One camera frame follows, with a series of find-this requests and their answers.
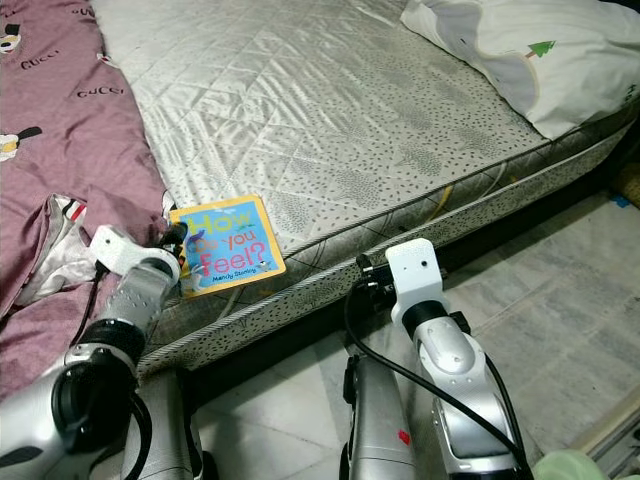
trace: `bed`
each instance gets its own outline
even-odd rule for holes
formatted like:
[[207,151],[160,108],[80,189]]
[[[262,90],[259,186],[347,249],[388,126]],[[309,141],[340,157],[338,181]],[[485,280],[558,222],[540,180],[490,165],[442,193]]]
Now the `bed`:
[[[562,188],[603,162],[638,114],[635,102],[549,141],[482,75],[407,30],[404,4],[64,6],[95,16],[99,61],[131,85],[165,208],[258,194],[287,265],[245,288],[174,299],[142,372],[198,368],[334,302],[359,253],[380,260],[418,236],[442,246]],[[157,182],[152,193],[138,203],[158,203]]]

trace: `purple blanket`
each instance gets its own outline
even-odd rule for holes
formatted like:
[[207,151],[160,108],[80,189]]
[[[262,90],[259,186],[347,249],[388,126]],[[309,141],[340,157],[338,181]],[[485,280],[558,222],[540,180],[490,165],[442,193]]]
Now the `purple blanket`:
[[[89,285],[81,283],[14,307],[47,253],[51,196],[86,207],[88,236],[112,224],[147,244],[163,226],[164,186],[131,90],[104,56],[89,3],[3,0],[0,8],[2,398],[66,349],[88,298]],[[104,281],[96,311],[115,280]]]

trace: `white pillowcase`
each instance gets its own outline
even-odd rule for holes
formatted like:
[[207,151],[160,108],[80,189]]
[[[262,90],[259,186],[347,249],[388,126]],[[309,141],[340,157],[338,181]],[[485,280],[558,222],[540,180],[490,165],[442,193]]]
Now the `white pillowcase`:
[[640,95],[640,15],[598,0],[410,0],[403,23],[482,72],[545,137]]

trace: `black cable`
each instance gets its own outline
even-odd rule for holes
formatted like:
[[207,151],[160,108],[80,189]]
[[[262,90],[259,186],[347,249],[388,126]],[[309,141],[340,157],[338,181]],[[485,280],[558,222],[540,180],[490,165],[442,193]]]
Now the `black cable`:
[[347,333],[348,333],[349,337],[351,337],[351,339],[353,340],[353,343],[355,343],[356,346],[360,350],[362,350],[364,353],[366,353],[373,360],[375,360],[378,363],[386,366],[387,368],[393,370],[394,372],[402,375],[403,377],[407,378],[408,380],[411,380],[412,382],[414,382],[417,385],[421,386],[425,390],[427,390],[427,391],[431,392],[432,394],[436,395],[437,397],[441,398],[442,400],[444,400],[445,402],[447,402],[448,404],[450,404],[451,406],[453,406],[454,408],[458,409],[460,412],[465,414],[471,420],[476,422],[482,428],[484,428],[487,432],[489,432],[491,435],[493,435],[498,441],[500,441],[500,443],[502,443],[505,447],[507,447],[509,449],[509,451],[513,454],[513,456],[516,459],[516,462],[518,463],[518,465],[522,469],[522,473],[524,474],[524,479],[525,480],[533,480],[533,473],[531,472],[531,469],[529,468],[529,464],[527,463],[527,458],[526,458],[524,449],[522,449],[522,448],[518,447],[516,444],[514,444],[503,432],[501,432],[499,429],[497,429],[493,424],[491,424],[490,422],[488,422],[487,420],[482,418],[480,415],[478,415],[476,412],[471,410],[465,404],[463,404],[462,402],[457,400],[455,397],[452,397],[451,395],[449,395],[444,390],[438,388],[436,385],[434,385],[433,383],[425,380],[424,378],[416,375],[412,371],[407,370],[403,366],[398,365],[397,363],[389,360],[388,358],[383,357],[382,355],[378,354],[377,352],[375,352],[374,350],[369,348],[367,345],[365,345],[362,342],[362,340],[360,340],[358,338],[358,336],[355,334],[355,332],[353,331],[353,328],[351,326],[351,320],[350,320],[350,318],[351,318],[351,308],[350,307],[351,307],[351,299],[353,297],[353,293],[355,292],[355,290],[357,288],[362,287],[362,286],[364,286],[363,283],[354,284],[351,287],[351,289],[349,290],[349,293],[347,294],[347,297],[346,297],[345,303],[344,303],[344,324],[345,324],[345,328],[347,330]]
[[76,343],[78,343],[78,340],[80,340],[80,337],[82,336],[82,332],[84,332],[84,327],[87,326],[87,321],[89,320],[89,317],[91,316],[91,312],[93,311],[93,307],[96,304],[96,296],[98,295],[98,284],[100,283],[100,280],[102,280],[102,277],[104,277],[104,275],[108,271],[109,270],[107,269],[107,267],[102,265],[100,262],[96,262],[96,276],[93,277],[93,280],[92,280],[93,284],[91,285],[89,300],[87,300],[87,306],[84,309],[84,315],[82,315],[82,321],[80,322],[80,326],[78,327],[78,330],[76,331],[76,334],[73,337],[73,340],[71,340],[71,343],[69,343],[69,347],[73,347]]
[[136,463],[125,477],[125,480],[138,480],[145,463],[147,463],[149,450],[151,450],[151,436],[153,432],[149,410],[144,401],[135,392],[131,393],[131,410],[133,412],[133,418],[135,418],[138,423],[138,429],[140,430],[140,450],[138,451]]
[[518,425],[518,417],[516,416],[516,411],[513,408],[513,404],[511,403],[511,397],[509,397],[509,392],[507,391],[507,387],[500,376],[500,372],[498,372],[498,368],[493,363],[493,360],[485,353],[485,360],[487,363],[487,367],[489,367],[489,371],[498,385],[498,389],[500,390],[500,395],[502,396],[502,400],[504,401],[505,407],[507,409],[507,417],[509,419],[509,423],[511,424],[511,430],[513,431],[513,437],[516,446],[525,451],[524,448],[524,440],[522,439],[522,433],[520,432],[520,425]]

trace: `blue book cover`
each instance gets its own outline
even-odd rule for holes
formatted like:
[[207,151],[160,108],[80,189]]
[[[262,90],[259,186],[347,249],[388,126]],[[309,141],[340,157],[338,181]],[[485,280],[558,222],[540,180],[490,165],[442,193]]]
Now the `blue book cover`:
[[286,270],[262,200],[247,195],[171,211],[189,226],[182,290],[192,297],[236,287]]

